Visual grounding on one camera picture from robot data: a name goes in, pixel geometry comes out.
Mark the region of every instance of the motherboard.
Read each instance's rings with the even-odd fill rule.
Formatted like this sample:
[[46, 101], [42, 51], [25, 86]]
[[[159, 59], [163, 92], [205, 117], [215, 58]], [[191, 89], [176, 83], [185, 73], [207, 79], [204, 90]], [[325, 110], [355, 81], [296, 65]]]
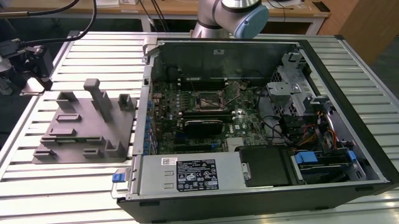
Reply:
[[228, 152], [235, 146], [265, 145], [259, 91], [245, 80], [153, 83], [156, 154]]

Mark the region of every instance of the black connector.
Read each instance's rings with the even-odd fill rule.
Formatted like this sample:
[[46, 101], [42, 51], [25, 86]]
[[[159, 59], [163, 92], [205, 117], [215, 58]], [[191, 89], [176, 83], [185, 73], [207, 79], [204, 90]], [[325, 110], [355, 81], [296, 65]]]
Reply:
[[18, 55], [18, 51], [21, 50], [18, 43], [18, 39], [0, 42], [0, 56], [2, 58]]

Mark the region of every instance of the red wire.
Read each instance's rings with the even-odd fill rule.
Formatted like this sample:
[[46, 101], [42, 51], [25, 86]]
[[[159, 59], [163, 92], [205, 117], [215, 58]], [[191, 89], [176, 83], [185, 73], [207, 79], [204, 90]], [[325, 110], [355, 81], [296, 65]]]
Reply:
[[305, 126], [305, 128], [304, 128], [304, 136], [303, 136], [303, 138], [305, 137], [305, 131], [307, 131], [307, 128], [308, 128], [308, 127], [312, 127], [312, 126], [313, 126], [313, 125], [307, 125], [307, 126]]

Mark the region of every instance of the aluminum workbench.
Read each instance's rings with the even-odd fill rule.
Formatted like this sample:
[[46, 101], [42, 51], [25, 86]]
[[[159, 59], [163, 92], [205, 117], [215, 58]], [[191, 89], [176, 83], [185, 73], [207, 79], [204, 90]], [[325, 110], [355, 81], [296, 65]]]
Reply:
[[[18, 123], [0, 152], [0, 220], [21, 223], [134, 223], [110, 197], [112, 174], [124, 163], [34, 165], [30, 163], [49, 121], [58, 91], [82, 90], [86, 78], [101, 81], [108, 96], [129, 93], [139, 98], [145, 37], [188, 37], [185, 33], [90, 32], [80, 41], [64, 43], [54, 59], [52, 91], [32, 97]], [[399, 167], [399, 101], [344, 40], [333, 36], [260, 35], [264, 39], [307, 39], [337, 85], [352, 103], [383, 150]], [[321, 84], [315, 81], [323, 93]], [[126, 185], [120, 184], [120, 192]], [[296, 224], [397, 223], [399, 192], [359, 198], [329, 210], [299, 211], [263, 216], [231, 217], [184, 223]]]

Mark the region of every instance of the white label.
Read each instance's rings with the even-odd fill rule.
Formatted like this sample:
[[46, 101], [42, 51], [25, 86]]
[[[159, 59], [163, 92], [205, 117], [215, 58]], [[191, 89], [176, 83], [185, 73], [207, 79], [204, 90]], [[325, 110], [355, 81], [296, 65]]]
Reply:
[[313, 17], [327, 17], [328, 15], [325, 14], [313, 14]]
[[137, 10], [120, 10], [121, 13], [139, 13]]
[[224, 50], [213, 50], [213, 55], [223, 55], [224, 54]]
[[185, 80], [187, 80], [187, 81], [199, 81], [200, 78], [199, 78], [199, 77], [196, 77], [196, 78], [187, 78]]
[[205, 185], [216, 185], [217, 184], [217, 181], [208, 181], [205, 182]]
[[161, 165], [176, 165], [177, 158], [163, 158]]

